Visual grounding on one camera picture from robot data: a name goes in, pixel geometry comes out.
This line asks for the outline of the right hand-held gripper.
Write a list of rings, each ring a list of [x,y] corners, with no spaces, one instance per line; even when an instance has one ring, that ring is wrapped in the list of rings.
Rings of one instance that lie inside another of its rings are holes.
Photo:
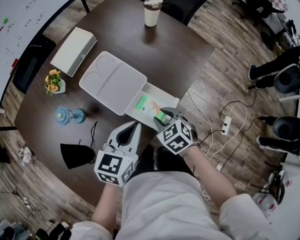
[[[157,128],[157,138],[160,143],[174,155],[178,155],[191,146],[197,146],[198,135],[193,124],[173,107],[160,108],[165,116],[163,120],[154,117],[153,122]]]

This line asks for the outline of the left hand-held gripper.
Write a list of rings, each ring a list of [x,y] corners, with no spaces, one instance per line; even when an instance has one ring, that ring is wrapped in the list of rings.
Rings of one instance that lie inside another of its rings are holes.
[[[127,122],[114,129],[103,150],[98,151],[94,172],[107,184],[122,187],[136,169],[142,132],[139,122]]]

